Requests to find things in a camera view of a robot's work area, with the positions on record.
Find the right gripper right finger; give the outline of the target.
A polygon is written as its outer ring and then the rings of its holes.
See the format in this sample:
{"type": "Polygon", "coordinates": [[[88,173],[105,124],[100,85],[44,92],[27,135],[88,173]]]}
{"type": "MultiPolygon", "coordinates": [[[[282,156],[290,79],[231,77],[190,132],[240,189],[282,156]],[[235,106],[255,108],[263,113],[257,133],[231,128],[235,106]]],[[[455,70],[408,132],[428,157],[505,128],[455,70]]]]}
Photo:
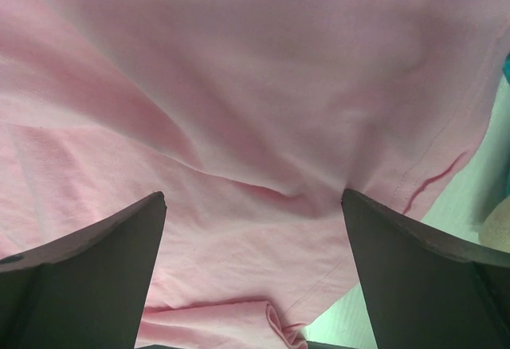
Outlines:
{"type": "Polygon", "coordinates": [[[509,255],[415,221],[355,190],[343,214],[380,348],[509,346],[509,255]]]}

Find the pink t shirt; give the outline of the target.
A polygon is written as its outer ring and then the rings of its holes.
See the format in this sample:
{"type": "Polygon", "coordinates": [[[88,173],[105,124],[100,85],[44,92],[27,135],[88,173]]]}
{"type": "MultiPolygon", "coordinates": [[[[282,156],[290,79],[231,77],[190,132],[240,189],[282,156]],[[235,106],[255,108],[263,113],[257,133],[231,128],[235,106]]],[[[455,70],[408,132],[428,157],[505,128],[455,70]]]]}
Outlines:
{"type": "Polygon", "coordinates": [[[303,348],[343,191],[423,217],[508,51],[509,0],[1,0],[1,254],[162,192],[137,345],[303,348]]]}

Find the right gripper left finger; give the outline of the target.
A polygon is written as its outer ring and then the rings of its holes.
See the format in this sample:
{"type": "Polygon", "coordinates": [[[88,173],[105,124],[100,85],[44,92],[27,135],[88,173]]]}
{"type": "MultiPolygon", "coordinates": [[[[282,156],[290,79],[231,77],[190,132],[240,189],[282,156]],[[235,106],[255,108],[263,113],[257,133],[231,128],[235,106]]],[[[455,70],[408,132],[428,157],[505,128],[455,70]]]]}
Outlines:
{"type": "Polygon", "coordinates": [[[1,260],[3,348],[133,348],[167,207],[160,192],[1,260]]]}

